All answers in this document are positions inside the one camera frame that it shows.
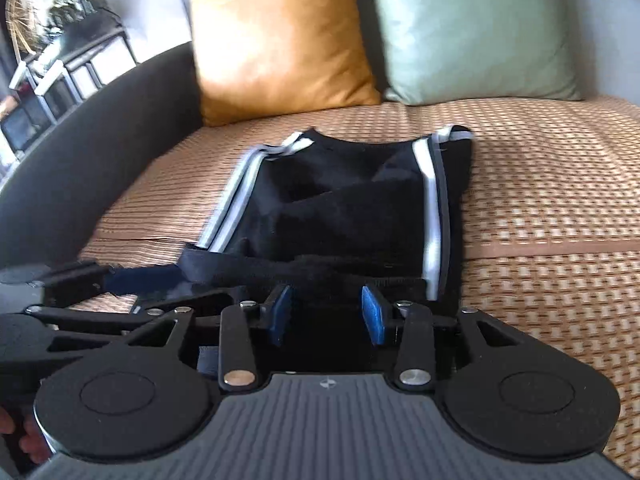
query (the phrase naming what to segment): finger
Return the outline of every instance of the finger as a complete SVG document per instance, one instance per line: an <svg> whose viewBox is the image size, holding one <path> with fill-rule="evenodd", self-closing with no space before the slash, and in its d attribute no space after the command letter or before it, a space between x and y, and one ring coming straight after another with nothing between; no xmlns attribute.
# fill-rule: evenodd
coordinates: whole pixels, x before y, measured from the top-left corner
<svg viewBox="0 0 640 480"><path fill-rule="evenodd" d="M49 451L49 449L44 449L42 451L31 453L29 455L29 458L31 459L31 461L36 465L45 463L47 460L49 460L50 457L51 457L51 452Z"/></svg>
<svg viewBox="0 0 640 480"><path fill-rule="evenodd" d="M14 420L9 416L9 414L4 410L4 408L0 408L0 433L11 434L14 431L15 431Z"/></svg>
<svg viewBox="0 0 640 480"><path fill-rule="evenodd" d="M24 431L30 435L40 434L40 428L36 424L36 419L33 415L24 419Z"/></svg>
<svg viewBox="0 0 640 480"><path fill-rule="evenodd" d="M39 438L31 435L25 435L18 441L20 449L27 454L38 453L42 451L43 446Z"/></svg>

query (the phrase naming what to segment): white stripe trim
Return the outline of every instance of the white stripe trim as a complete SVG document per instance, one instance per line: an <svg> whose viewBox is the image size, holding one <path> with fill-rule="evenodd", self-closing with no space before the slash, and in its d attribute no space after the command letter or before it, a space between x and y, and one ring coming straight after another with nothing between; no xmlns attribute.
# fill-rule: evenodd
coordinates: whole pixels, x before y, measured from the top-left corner
<svg viewBox="0 0 640 480"><path fill-rule="evenodd" d="M212 253L221 253L226 249L254 190L255 180L263 160L293 155L314 143L311 139L298 139L300 135L302 132L296 132L289 136L281 146L267 146L265 144L257 146L251 150L248 156L243 157L239 178L234 180L233 186L227 186L230 188L228 194L225 189L225 203L216 209L214 216L207 224L208 236L207 238L204 238L204 235L200 237L199 247Z"/></svg>
<svg viewBox="0 0 640 480"><path fill-rule="evenodd" d="M415 161L424 177L424 254L422 258L422 277L427 282L427 300L438 299L438 280L440 278L440 213L438 212L438 187L433 169L431 153L427 139L416 140L412 144Z"/></svg>
<svg viewBox="0 0 640 480"><path fill-rule="evenodd" d="M238 189L238 193L236 194L236 198L233 201L231 209L229 213L226 215L225 221L218 231L215 239L211 243L211 247L209 248L209 252L211 253L221 253L225 250L226 245L231 240L231 237L238 227L238 223L246 209L246 205L249 202L249 196L251 195L252 190L254 190L255 179L258 177L258 170L260 170L260 165L262 161L267 157L267 153L261 152L259 153L254 160L252 160L249 168L247 169L246 175L242 180L242 185Z"/></svg>
<svg viewBox="0 0 640 480"><path fill-rule="evenodd" d="M447 124L447 126L443 126L441 129L434 132L431 136L438 142L447 142L449 140L449 136L451 135L451 129L455 126L455 124Z"/></svg>
<svg viewBox="0 0 640 480"><path fill-rule="evenodd" d="M218 206L214 209L212 215L204 226L202 230L202 234L198 239L197 247L201 249L207 249L215 240L216 235L222 225L222 222L225 220L226 214L229 210L229 207L232 205L234 195L236 190L238 190L238 186L240 182L244 178L244 174L247 171L247 168L251 164L254 156L260 152L267 152L270 155L276 155L283 152L289 152L292 149L295 149L296 141L302 135L302 132L293 132L289 137L282 141L280 146L268 146L266 144L259 144L258 146L254 146L249 149L241 158L234 172L231 174L229 181L226 183L225 189L220 196L218 201Z"/></svg>
<svg viewBox="0 0 640 480"><path fill-rule="evenodd" d="M463 139L469 139L469 140L473 140L474 138L474 134L467 131L467 132L452 132L449 140L463 140Z"/></svg>

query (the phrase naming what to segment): orange leather pillow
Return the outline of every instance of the orange leather pillow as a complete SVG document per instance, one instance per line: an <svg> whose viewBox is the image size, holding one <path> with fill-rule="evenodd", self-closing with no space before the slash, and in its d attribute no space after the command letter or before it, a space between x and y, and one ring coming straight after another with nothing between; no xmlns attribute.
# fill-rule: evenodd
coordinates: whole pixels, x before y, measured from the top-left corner
<svg viewBox="0 0 640 480"><path fill-rule="evenodd" d="M379 104L356 0L190 0L208 126Z"/></svg>

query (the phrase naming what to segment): woven mat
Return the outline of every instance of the woven mat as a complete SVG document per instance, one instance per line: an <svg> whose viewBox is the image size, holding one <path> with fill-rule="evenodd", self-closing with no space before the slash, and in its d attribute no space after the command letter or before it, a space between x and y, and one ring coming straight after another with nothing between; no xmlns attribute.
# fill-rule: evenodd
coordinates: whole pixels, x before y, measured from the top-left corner
<svg viewBox="0 0 640 480"><path fill-rule="evenodd" d="M465 302L614 382L622 410L606 453L640 478L640 108L623 100L385 103L203 128L148 168L83 255L124 266L174 262L251 145L309 126L392 142L447 123L468 126L477 140L464 205ZM81 307L125 312L132 302Z"/></svg>

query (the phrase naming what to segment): sofa armrest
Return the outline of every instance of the sofa armrest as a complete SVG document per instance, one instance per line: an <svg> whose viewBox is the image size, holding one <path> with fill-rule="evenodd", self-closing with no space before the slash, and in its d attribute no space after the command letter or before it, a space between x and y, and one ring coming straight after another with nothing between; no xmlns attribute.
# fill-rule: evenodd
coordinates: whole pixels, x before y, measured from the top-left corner
<svg viewBox="0 0 640 480"><path fill-rule="evenodd" d="M144 169L202 126L191 43L133 68L43 135L0 190L0 268L74 259Z"/></svg>

